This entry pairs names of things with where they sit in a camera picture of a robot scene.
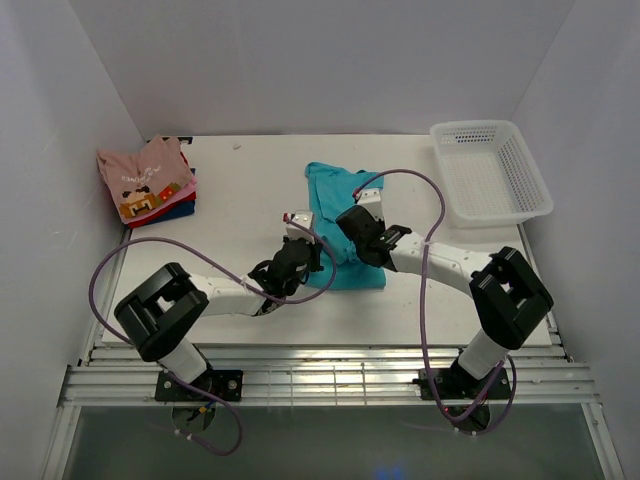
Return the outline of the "teal t-shirt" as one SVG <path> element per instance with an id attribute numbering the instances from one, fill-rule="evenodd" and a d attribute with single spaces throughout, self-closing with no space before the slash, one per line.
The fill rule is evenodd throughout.
<path id="1" fill-rule="evenodd" d="M 354 206 L 354 190 L 375 175 L 365 170 L 352 173 L 320 162 L 311 162 L 305 168 L 314 231 L 328 244 L 336 260 L 332 290 L 383 289 L 386 285 L 384 271 L 363 263 L 354 244 L 336 224 L 337 217 Z"/>

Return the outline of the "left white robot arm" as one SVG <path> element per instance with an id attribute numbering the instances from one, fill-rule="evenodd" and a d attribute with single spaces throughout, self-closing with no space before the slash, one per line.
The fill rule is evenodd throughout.
<path id="1" fill-rule="evenodd" d="M 209 362 L 186 339 L 202 316 L 257 317 L 272 313 L 312 272 L 319 271 L 322 246 L 307 238 L 285 238 L 282 248 L 237 283 L 229 278 L 188 273 L 179 263 L 165 264 L 115 307 L 114 316 L 140 357 L 177 377 L 190 399 L 212 387 Z"/>

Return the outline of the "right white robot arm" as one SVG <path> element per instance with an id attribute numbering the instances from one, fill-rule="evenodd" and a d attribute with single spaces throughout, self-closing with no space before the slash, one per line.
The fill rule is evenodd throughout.
<path id="1" fill-rule="evenodd" d="M 473 300 L 480 330 L 451 367 L 453 388 L 464 397 L 487 386 L 491 370 L 522 347 L 554 306 L 529 262 L 512 247 L 486 253 L 427 243 L 407 227 L 386 227 L 362 206 L 351 207 L 336 223 L 363 263 L 424 275 Z"/>

